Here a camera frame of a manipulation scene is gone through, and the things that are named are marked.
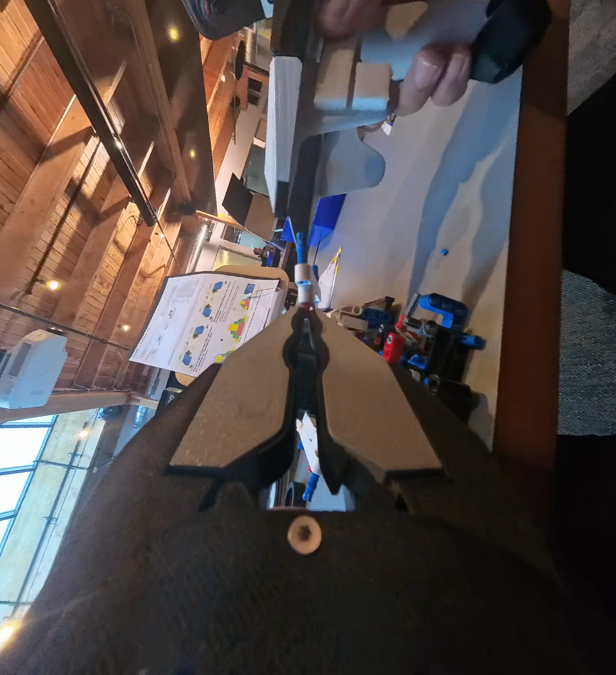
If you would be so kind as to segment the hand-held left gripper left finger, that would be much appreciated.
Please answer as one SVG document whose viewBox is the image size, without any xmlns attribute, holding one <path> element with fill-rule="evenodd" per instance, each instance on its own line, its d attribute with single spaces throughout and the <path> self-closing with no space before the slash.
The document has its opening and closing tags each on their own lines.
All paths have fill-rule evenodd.
<svg viewBox="0 0 616 675">
<path fill-rule="evenodd" d="M 220 364 L 169 461 L 171 473 L 239 482 L 252 493 L 294 453 L 301 309 L 272 321 Z"/>
</svg>

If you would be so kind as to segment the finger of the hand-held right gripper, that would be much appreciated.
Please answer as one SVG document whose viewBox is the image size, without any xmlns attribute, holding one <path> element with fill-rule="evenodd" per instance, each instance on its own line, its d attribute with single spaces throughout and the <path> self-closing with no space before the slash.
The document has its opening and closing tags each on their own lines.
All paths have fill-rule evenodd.
<svg viewBox="0 0 616 675">
<path fill-rule="evenodd" d="M 321 136 L 307 136 L 300 125 L 303 63 L 274 55 L 270 63 L 264 176 L 270 205 L 288 218 L 295 235 L 312 226 Z"/>
</svg>

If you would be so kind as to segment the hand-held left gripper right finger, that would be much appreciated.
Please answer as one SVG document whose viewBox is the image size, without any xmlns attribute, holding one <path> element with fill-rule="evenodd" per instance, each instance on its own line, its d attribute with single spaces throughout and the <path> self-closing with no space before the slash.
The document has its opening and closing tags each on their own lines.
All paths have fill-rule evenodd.
<svg viewBox="0 0 616 675">
<path fill-rule="evenodd" d="M 336 494 L 442 474 L 442 462 L 388 363 L 315 312 L 315 399 L 322 477 Z"/>
</svg>

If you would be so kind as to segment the toy brick race car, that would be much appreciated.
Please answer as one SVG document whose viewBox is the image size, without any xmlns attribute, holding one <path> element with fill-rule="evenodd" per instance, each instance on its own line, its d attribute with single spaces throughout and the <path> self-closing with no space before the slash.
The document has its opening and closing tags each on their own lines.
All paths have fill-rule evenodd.
<svg viewBox="0 0 616 675">
<path fill-rule="evenodd" d="M 447 296 L 416 293 L 406 307 L 390 296 L 328 311 L 389 365 L 397 365 L 468 423 L 478 396 L 464 383 L 473 351 L 486 341 L 465 329 L 468 307 Z"/>
</svg>

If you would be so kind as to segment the white beam assembly with pins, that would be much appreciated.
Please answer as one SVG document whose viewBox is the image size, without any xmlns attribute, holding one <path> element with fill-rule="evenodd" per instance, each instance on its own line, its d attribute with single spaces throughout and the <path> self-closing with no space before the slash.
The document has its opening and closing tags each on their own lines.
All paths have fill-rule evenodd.
<svg viewBox="0 0 616 675">
<path fill-rule="evenodd" d="M 295 284 L 296 305 L 304 311 L 309 319 L 315 319 L 318 325 L 323 324 L 323 313 L 318 305 L 322 299 L 321 286 L 317 274 L 309 264 L 309 230 L 302 229 L 295 232 Z"/>
</svg>

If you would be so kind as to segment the grey desk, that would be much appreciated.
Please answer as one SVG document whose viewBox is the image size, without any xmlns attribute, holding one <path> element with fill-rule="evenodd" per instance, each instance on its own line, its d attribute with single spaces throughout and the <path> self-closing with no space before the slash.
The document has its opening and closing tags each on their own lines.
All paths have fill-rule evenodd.
<svg viewBox="0 0 616 675">
<path fill-rule="evenodd" d="M 472 83 L 366 140 L 386 159 L 379 186 L 348 196 L 317 255 L 342 248 L 333 307 L 436 292 L 464 302 L 473 333 L 471 427 L 548 518 L 557 447 L 563 182 L 570 1 L 523 69 Z M 448 249 L 446 257 L 441 249 Z"/>
</svg>

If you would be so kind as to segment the person's right hand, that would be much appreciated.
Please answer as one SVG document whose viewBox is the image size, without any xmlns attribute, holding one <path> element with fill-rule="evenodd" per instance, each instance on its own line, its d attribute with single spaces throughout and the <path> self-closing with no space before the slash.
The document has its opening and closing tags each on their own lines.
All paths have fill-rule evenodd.
<svg viewBox="0 0 616 675">
<path fill-rule="evenodd" d="M 398 1 L 322 1 L 315 23 L 323 36 L 347 38 L 386 23 Z M 471 75 L 472 52 L 468 45 L 437 44 L 417 52 L 399 85 L 396 114 L 417 113 L 428 101 L 447 107 L 464 96 Z"/>
</svg>

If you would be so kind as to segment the toy car instruction booklet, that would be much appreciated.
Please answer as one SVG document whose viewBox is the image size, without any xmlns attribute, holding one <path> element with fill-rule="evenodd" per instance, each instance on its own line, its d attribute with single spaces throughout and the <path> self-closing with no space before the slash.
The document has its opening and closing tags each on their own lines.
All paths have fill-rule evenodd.
<svg viewBox="0 0 616 675">
<path fill-rule="evenodd" d="M 267 509 L 296 508 L 321 512 L 347 512 L 355 498 L 345 487 L 333 494 L 321 474 L 317 423 L 308 412 L 296 419 L 294 454 L 289 469 L 275 481 Z"/>
</svg>

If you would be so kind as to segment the black monitor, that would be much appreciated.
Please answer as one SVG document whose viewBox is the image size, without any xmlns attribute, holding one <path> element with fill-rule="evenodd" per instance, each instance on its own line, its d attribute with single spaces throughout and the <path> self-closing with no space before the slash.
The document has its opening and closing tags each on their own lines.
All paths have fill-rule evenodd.
<svg viewBox="0 0 616 675">
<path fill-rule="evenodd" d="M 244 182 L 232 173 L 222 200 L 222 207 L 230 218 L 242 227 L 245 227 L 253 195 L 254 192 L 249 190 Z"/>
</svg>

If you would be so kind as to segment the blue plastic bin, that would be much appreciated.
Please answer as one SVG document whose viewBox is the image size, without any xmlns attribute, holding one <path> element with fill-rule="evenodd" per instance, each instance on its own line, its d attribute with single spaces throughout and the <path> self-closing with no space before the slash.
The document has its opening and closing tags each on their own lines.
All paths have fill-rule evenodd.
<svg viewBox="0 0 616 675">
<path fill-rule="evenodd" d="M 345 199 L 346 194 L 339 194 L 318 200 L 307 240 L 309 248 L 316 248 L 334 231 Z"/>
</svg>

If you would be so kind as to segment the printed instruction sheet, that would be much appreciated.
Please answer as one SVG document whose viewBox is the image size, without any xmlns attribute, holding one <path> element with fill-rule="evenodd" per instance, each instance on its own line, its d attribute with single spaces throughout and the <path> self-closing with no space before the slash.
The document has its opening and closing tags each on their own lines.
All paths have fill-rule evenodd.
<svg viewBox="0 0 616 675">
<path fill-rule="evenodd" d="M 219 271 L 169 277 L 128 359 L 200 376 L 278 317 L 286 295 L 279 279 Z"/>
</svg>

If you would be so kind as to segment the tan clipboard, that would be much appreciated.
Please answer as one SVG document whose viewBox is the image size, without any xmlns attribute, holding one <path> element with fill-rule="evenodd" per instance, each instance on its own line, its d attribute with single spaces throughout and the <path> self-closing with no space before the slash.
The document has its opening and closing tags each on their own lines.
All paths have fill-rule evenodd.
<svg viewBox="0 0 616 675">
<path fill-rule="evenodd" d="M 219 365 L 284 311 L 289 281 L 283 271 L 225 265 L 174 282 L 170 325 L 180 319 L 171 352 L 175 387 L 185 388 Z"/>
</svg>

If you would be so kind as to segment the yellow-cornered white booklet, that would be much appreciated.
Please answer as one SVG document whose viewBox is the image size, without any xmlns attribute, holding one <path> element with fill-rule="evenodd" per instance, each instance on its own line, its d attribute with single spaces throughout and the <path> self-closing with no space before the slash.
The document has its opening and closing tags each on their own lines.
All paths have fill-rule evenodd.
<svg viewBox="0 0 616 675">
<path fill-rule="evenodd" d="M 339 248 L 319 277 L 321 294 L 320 299 L 317 302 L 317 308 L 321 310 L 327 311 L 332 308 L 332 297 L 336 285 L 336 276 L 338 273 L 341 252 L 342 248 Z"/>
</svg>

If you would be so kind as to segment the white projector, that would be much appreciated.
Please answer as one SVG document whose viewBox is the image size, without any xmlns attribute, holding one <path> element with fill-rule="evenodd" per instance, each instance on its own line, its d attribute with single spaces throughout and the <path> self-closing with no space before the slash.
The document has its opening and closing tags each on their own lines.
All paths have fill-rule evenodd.
<svg viewBox="0 0 616 675">
<path fill-rule="evenodd" d="M 0 363 L 0 409 L 46 405 L 67 359 L 67 338 L 34 330 L 10 348 Z"/>
</svg>

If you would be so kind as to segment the black ceiling rail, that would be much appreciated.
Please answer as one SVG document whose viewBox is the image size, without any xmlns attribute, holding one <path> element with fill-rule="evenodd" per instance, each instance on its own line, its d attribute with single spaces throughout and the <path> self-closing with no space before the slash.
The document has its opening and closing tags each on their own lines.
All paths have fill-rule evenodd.
<svg viewBox="0 0 616 675">
<path fill-rule="evenodd" d="M 26 1 L 25 3 L 94 131 L 107 150 L 110 161 L 131 200 L 140 210 L 144 223 L 149 226 L 159 224 L 159 216 L 145 193 L 134 164 L 121 141 L 120 133 L 111 120 L 107 105 L 93 82 L 92 75 L 66 27 L 64 17 L 56 2 Z"/>
</svg>

